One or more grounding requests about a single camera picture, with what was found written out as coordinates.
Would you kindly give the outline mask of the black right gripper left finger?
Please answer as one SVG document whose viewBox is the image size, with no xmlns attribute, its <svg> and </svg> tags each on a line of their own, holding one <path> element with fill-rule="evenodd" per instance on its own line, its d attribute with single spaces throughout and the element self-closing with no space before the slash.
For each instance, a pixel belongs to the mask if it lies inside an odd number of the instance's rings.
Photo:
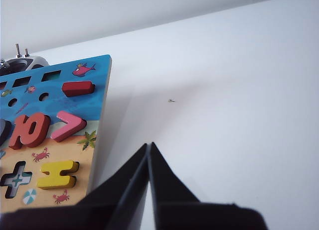
<svg viewBox="0 0 319 230">
<path fill-rule="evenodd" d="M 148 184 L 144 144 L 113 176 L 77 204 L 3 214 L 2 230 L 131 230 L 141 223 Z"/>
</svg>

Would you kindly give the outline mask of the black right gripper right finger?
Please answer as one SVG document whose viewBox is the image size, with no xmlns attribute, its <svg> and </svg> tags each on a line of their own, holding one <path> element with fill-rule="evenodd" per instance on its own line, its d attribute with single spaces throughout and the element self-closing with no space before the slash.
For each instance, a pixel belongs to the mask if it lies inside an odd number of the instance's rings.
<svg viewBox="0 0 319 230">
<path fill-rule="evenodd" d="M 254 209 L 200 201 L 173 173 L 155 143 L 149 150 L 149 179 L 158 230 L 267 229 Z"/>
</svg>

